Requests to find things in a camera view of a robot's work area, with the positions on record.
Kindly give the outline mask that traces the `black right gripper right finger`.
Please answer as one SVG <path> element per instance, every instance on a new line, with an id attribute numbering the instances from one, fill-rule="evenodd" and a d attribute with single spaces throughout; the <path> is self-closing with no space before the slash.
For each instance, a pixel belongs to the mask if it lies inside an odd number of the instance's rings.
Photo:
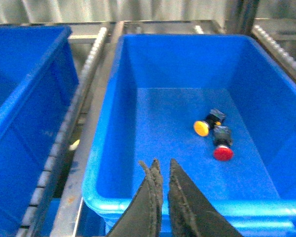
<path id="1" fill-rule="evenodd" d="M 240 237 L 203 195 L 179 163 L 170 163 L 169 215 L 174 237 Z"/>

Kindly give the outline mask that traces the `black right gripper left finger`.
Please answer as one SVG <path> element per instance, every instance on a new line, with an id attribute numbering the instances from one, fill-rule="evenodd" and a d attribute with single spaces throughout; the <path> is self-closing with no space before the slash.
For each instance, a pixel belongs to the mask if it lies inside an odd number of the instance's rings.
<path id="1" fill-rule="evenodd" d="M 139 162 L 145 177 L 127 209 L 106 234 L 108 237 L 158 237 L 161 232 L 163 177 L 160 162 Z"/>

